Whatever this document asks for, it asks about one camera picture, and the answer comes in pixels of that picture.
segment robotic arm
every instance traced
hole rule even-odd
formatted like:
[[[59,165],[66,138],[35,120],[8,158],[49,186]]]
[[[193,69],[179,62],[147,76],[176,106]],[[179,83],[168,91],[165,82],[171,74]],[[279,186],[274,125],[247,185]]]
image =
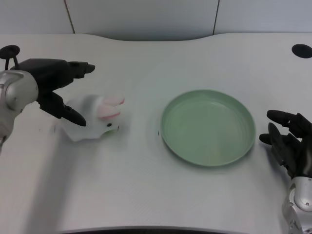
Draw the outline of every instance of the robotic arm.
[[[282,206],[288,233],[312,234],[312,124],[299,113],[270,110],[267,117],[292,133],[281,135],[277,127],[269,123],[269,133],[259,137],[262,142],[272,145],[275,159],[287,169],[292,179]]]
[[[20,48],[16,45],[0,49],[0,59],[5,59],[5,70],[0,72],[0,150],[10,137],[14,120],[26,105],[37,101],[40,109],[65,118],[77,125],[86,126],[86,121],[77,111],[63,103],[53,91],[67,86],[75,78],[83,78],[94,71],[87,62],[66,62],[60,59],[31,58],[17,61]],[[8,70],[9,60],[15,66]]]

